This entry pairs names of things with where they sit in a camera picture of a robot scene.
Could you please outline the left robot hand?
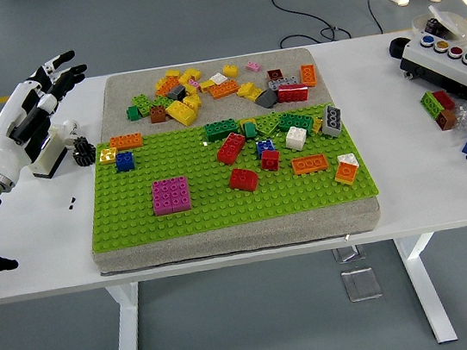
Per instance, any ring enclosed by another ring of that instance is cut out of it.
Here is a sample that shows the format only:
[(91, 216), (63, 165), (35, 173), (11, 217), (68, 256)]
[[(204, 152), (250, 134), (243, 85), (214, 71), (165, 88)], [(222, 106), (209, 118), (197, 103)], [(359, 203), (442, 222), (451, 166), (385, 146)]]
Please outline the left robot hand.
[(23, 167), (34, 163), (60, 101), (84, 80), (86, 65), (58, 68), (74, 51), (55, 56), (18, 84), (0, 112), (0, 186), (9, 191)]

